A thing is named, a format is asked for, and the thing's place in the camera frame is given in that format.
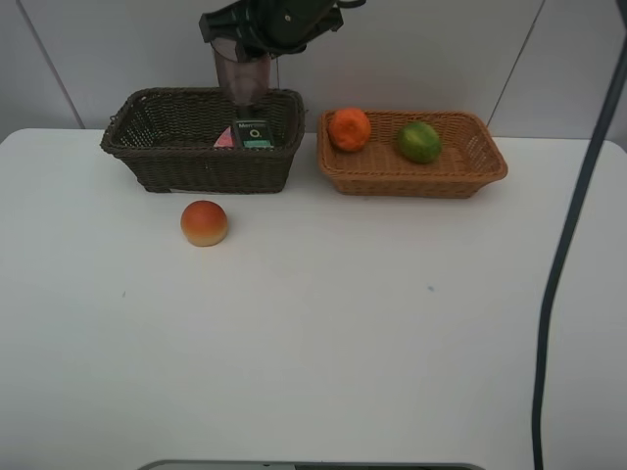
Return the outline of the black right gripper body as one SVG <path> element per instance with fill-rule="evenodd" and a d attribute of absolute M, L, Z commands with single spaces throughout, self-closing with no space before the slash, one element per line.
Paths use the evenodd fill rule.
<path fill-rule="evenodd" d="M 233 62 L 299 54 L 342 25 L 334 1 L 235 1 L 199 21 L 203 40 Z"/>

